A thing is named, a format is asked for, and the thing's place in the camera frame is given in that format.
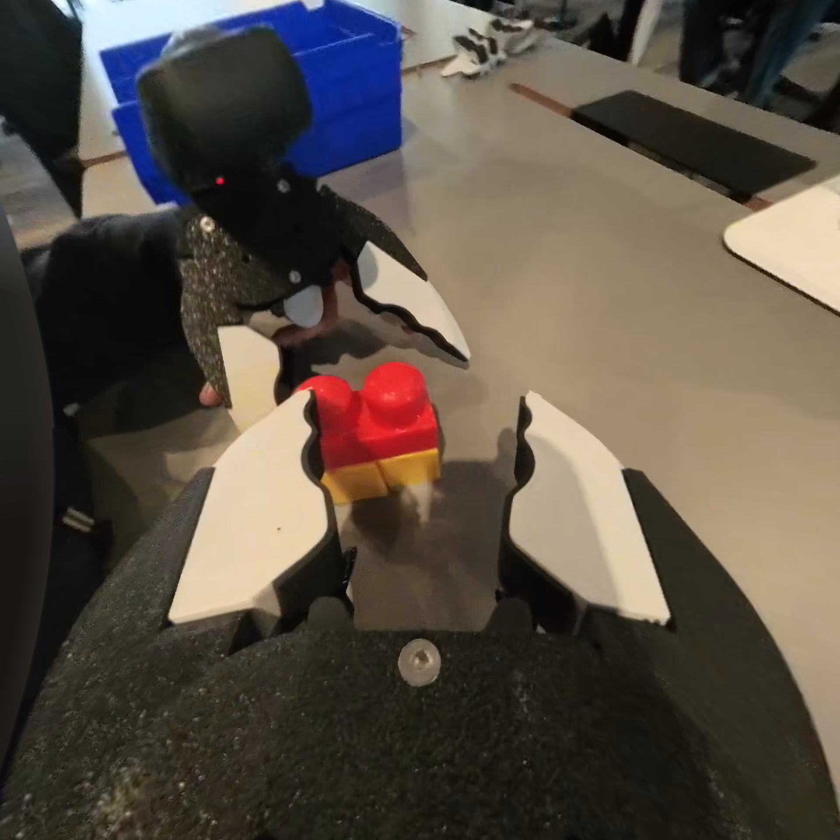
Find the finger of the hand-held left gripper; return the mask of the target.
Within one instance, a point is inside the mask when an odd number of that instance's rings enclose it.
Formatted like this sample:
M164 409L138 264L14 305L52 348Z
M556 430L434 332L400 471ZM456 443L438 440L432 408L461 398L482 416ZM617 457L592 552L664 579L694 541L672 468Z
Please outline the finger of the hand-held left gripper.
M470 362L466 337L434 285L371 241L355 260L352 289L370 312L393 315L450 358Z
M272 339L246 325L219 327L230 406L228 413L238 432L244 433L284 403L294 388L284 374L291 368Z

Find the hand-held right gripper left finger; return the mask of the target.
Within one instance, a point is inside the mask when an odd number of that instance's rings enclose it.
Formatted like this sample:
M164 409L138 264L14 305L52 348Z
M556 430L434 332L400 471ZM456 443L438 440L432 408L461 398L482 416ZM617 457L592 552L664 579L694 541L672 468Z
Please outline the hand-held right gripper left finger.
M172 625L251 615L288 629L321 597L343 597L352 559L321 479L317 396L292 394L212 470L167 615Z

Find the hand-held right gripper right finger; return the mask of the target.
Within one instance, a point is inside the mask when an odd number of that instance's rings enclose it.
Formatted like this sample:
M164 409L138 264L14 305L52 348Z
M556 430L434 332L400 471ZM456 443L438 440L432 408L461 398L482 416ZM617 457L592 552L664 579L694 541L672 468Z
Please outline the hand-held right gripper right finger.
M590 613L666 627L671 611L617 457L535 391L520 399L516 444L501 595L525 602L548 634L575 634Z

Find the yellow one-stud mega block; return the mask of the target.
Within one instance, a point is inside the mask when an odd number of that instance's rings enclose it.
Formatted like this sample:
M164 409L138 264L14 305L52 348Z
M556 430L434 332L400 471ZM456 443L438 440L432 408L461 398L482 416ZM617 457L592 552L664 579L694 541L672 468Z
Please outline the yellow one-stud mega block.
M438 448L380 458L375 463L388 490L430 485L441 476Z
M386 497L389 492L389 487L376 461L326 469L322 474L321 483L326 487L336 506Z

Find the red two-stud mega block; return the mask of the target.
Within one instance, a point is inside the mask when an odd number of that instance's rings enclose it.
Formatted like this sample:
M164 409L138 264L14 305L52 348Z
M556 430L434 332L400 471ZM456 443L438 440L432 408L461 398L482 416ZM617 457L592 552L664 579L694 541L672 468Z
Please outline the red two-stud mega block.
M325 470L438 448L438 423L423 374L403 362L380 364L354 390L319 374L297 392L314 392Z

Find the blue plastic bin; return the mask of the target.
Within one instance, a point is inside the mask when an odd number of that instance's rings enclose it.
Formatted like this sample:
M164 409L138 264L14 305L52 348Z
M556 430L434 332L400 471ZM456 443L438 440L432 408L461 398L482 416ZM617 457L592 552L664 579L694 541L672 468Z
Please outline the blue plastic bin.
M327 1L315 8L282 3L219 17L211 25L224 32L272 28L290 49L313 109L312 126L288 154L300 173L321 177L401 147L403 32L398 22L350 2ZM160 57L171 36L131 38L99 53L117 102L112 116L122 143L158 205L183 205L186 197L153 161L135 80Z

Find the person's left forearm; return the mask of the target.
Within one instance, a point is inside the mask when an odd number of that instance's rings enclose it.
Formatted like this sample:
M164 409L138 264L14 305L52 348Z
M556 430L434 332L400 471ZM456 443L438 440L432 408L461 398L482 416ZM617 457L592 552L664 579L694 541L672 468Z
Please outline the person's left forearm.
M176 208L83 219L20 251L62 417L186 347Z

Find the person's left hand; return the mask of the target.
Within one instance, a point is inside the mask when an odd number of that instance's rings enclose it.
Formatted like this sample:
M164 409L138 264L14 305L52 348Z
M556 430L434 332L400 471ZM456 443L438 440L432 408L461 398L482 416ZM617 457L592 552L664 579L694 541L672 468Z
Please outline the person's left hand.
M271 301L273 301L279 294L277 289L274 287L282 284L274 277L275 272L273 269L267 267L263 260L252 259L250 256L244 254L236 255L236 260L234 262L234 273L236 273L239 269L242 270L239 271L240 274L244 271L249 272L257 277L258 284L268 284L266 288L271 287L269 288L269 291L271 291L270 294L263 290L257 295L257 298L255 298L259 303L259 305L256 306L256 309L260 311L264 309L271 310L270 316L264 314L257 317L248 310L243 313L241 317L245 319L243 322L246 323L250 323L251 319L256 318L251 328L270 338L279 347L287 348L297 346L318 337L322 333L330 331L335 324L338 323L338 285L340 282L347 282L350 284L351 281L350 265L343 257L339 257L332 264L330 275L331 280L326 287L318 287L316 285L309 289L310 291L317 291L320 293L322 309L320 320L318 320L317 323L313 323L313 326L311 325L307 329L298 325L296 322L289 320L288 316L286 316L282 311L285 306L282 302L277 303L276 305L277 312L279 314L274 314L273 308L275 307L275 304ZM204 269L209 266L209 262L207 260L194 259L192 257L187 258L186 256L179 256L175 264L181 272L182 282L184 281L183 277L190 275L191 272L195 273L196 270ZM214 388L211 382L205 382L198 398L199 402L204 407L216 407L222 405L229 406L229 400L225 395L217 393L217 389Z

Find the person's black striped pants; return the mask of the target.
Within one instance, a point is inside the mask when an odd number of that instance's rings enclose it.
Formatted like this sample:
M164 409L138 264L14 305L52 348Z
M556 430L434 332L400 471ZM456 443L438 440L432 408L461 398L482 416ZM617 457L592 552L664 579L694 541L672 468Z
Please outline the person's black striped pants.
M56 488L49 583L85 598L134 553L181 577L214 469L173 475L152 431L90 437L82 418L56 413Z

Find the person's black clothing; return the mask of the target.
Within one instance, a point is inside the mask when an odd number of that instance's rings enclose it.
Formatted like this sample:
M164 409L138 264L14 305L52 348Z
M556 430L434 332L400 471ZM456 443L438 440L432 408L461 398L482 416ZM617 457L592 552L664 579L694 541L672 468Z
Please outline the person's black clothing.
M81 21L51 1L1 2L1 114L81 216Z

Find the black flat pad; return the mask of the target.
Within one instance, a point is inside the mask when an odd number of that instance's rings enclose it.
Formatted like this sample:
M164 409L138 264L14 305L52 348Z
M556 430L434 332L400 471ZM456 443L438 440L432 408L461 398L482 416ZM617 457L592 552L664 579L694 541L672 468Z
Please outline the black flat pad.
M575 108L571 117L619 144L635 145L740 198L816 167L814 160L638 91Z

